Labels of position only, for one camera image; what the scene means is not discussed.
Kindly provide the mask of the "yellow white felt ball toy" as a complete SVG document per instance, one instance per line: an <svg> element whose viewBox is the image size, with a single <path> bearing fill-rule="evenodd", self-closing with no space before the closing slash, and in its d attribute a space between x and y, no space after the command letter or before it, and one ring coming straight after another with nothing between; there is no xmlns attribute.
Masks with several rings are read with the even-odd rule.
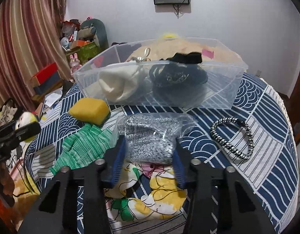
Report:
<svg viewBox="0 0 300 234"><path fill-rule="evenodd" d="M41 127L37 116L31 112L24 112L15 124L15 134L21 142L33 141L40 131Z"/></svg>

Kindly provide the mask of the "black white braided headband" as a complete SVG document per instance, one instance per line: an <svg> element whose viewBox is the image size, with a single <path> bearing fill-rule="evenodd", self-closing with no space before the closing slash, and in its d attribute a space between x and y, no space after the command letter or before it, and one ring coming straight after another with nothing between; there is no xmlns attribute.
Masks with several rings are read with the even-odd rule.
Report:
<svg viewBox="0 0 300 234"><path fill-rule="evenodd" d="M238 149L233 145L232 140L241 133L241 139L245 139L247 143L247 150L244 148ZM214 121L210 126L210 136L221 146L221 148L228 154L232 154L236 159L241 161L248 161L254 152L254 135L250 126L244 119L236 117L223 117Z"/></svg>

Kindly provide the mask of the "green striped glove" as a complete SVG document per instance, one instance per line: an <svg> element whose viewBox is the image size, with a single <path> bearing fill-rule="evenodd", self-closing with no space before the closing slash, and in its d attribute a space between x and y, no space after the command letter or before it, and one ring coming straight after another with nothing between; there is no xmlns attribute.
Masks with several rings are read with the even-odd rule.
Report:
<svg viewBox="0 0 300 234"><path fill-rule="evenodd" d="M62 144L62 153L50 168L56 175L62 167L83 168L97 159L103 158L110 148L111 130L96 125L85 124L78 132L66 137Z"/></svg>

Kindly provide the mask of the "yellow floral scrunchie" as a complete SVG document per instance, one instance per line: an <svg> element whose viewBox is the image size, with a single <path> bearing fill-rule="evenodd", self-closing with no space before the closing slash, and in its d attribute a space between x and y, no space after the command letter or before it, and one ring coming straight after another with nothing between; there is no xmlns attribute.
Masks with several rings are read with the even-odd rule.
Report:
<svg viewBox="0 0 300 234"><path fill-rule="evenodd" d="M177 186L172 166L125 161L118 183L104 195L108 217L131 222L173 217L180 213L187 192Z"/></svg>

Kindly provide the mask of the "yellow sponge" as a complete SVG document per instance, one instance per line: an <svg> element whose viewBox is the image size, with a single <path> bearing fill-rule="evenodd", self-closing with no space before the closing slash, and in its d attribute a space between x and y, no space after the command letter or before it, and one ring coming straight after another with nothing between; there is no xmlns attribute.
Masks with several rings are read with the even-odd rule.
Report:
<svg viewBox="0 0 300 234"><path fill-rule="evenodd" d="M78 121L101 126L109 117L110 109L102 99L81 98L68 113Z"/></svg>

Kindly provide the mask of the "grey cloth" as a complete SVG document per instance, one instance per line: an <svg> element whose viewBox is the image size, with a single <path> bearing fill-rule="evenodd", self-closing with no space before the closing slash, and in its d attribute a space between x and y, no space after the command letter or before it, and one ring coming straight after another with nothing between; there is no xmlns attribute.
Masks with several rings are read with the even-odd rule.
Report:
<svg viewBox="0 0 300 234"><path fill-rule="evenodd" d="M197 126L186 113L136 113L118 118L110 139L115 146L119 136L126 140L126 160L134 163L168 165L176 143Z"/></svg>

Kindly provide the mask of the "blue white patterned tablecloth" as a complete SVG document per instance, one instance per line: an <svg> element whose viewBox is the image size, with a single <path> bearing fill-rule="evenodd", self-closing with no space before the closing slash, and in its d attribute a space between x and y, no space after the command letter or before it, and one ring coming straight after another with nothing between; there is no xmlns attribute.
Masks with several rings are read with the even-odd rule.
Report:
<svg viewBox="0 0 300 234"><path fill-rule="evenodd" d="M50 168L62 153L66 137L77 132L83 123L68 114L68 110L83 94L77 85L56 105L41 125L41 132L25 153L26 174L39 191L50 182ZM118 117L132 113L188 113L198 123L182 143L195 158L214 168L232 164L243 175L259 197L275 233L281 233L293 219L298 204L299 167L296 144L290 120L281 98L263 79L244 74L231 109L177 108L163 106L110 106L111 118L103 126L113 130ZM254 135L254 152L249 161L237 163L232 154L220 150L210 137L210 126L223 117L244 119ZM239 133L232 140L238 149L247 150ZM182 233L187 209L182 208L167 220L118 222L111 221L112 233Z"/></svg>

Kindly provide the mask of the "red box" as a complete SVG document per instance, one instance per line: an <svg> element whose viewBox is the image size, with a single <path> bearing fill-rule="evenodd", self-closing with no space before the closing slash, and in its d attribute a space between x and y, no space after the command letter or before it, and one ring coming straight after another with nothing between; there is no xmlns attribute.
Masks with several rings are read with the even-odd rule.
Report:
<svg viewBox="0 0 300 234"><path fill-rule="evenodd" d="M56 71L57 63L53 62L49 65L46 65L44 68L39 70L36 74L34 74L29 80L30 86L36 87L43 84L48 78L50 78Z"/></svg>

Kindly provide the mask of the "pink bunny plush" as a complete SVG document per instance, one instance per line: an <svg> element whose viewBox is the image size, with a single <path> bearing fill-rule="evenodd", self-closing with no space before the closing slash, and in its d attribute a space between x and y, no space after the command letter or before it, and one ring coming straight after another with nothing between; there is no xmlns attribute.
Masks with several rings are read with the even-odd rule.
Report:
<svg viewBox="0 0 300 234"><path fill-rule="evenodd" d="M69 61L69 66L70 66L70 73L73 74L76 70L82 67L77 53L71 54L70 55L70 61Z"/></svg>

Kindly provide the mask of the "striped red gold curtain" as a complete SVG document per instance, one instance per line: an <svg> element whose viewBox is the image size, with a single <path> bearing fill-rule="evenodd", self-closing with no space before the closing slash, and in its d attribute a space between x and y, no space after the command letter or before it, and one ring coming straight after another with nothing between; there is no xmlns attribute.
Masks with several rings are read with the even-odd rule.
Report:
<svg viewBox="0 0 300 234"><path fill-rule="evenodd" d="M2 0L0 4L0 107L10 97L27 110L35 108L31 77L56 63L70 78L61 47L66 0Z"/></svg>

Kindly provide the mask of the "green cardboard box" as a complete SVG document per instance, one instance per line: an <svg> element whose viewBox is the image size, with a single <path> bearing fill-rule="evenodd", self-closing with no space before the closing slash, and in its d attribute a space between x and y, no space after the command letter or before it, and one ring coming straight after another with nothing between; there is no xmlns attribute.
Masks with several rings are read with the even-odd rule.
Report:
<svg viewBox="0 0 300 234"><path fill-rule="evenodd" d="M74 48L70 51L67 51L65 53L65 56L67 58L67 61L70 62L70 55L74 55L74 53L77 53L77 57L81 63L81 65L87 63L89 60L97 56L99 53L101 53L103 50L98 47L95 42L90 42L86 45L83 45L81 47Z"/></svg>

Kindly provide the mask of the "white cloth in box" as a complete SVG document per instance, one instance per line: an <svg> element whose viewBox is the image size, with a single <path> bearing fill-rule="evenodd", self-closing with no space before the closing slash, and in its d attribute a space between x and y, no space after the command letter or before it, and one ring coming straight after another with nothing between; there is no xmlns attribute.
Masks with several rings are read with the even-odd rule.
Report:
<svg viewBox="0 0 300 234"><path fill-rule="evenodd" d="M146 70L140 65L112 65L99 72L98 82L105 98L118 103L131 97L146 75Z"/></svg>

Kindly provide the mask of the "grey green plush toy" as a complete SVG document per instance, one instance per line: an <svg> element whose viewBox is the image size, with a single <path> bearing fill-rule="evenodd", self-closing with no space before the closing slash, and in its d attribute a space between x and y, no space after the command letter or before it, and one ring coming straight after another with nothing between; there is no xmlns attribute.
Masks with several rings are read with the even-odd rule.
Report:
<svg viewBox="0 0 300 234"><path fill-rule="evenodd" d="M105 50L109 47L105 25L99 19L87 19L77 32L78 40L92 40L97 47Z"/></svg>

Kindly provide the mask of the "clear plastic storage box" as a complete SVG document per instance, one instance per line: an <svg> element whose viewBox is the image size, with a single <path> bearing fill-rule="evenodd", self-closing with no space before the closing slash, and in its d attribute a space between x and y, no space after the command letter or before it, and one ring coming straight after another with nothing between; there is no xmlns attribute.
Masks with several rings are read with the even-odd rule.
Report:
<svg viewBox="0 0 300 234"><path fill-rule="evenodd" d="M173 37L114 45L73 76L110 105L229 109L247 69L219 40Z"/></svg>

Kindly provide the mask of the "beige blanket with colour patches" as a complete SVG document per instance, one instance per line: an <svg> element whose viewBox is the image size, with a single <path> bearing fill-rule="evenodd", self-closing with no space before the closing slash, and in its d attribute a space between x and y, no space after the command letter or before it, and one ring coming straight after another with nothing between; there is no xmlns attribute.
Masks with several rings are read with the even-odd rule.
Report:
<svg viewBox="0 0 300 234"><path fill-rule="evenodd" d="M235 64L243 63L239 54L230 50L217 39L190 37L159 39L151 42L145 41L126 61L131 60L132 57L141 57L147 48L150 49L148 59L151 61L171 58L176 53L189 54L191 52L199 52L201 53L203 61L218 61Z"/></svg>

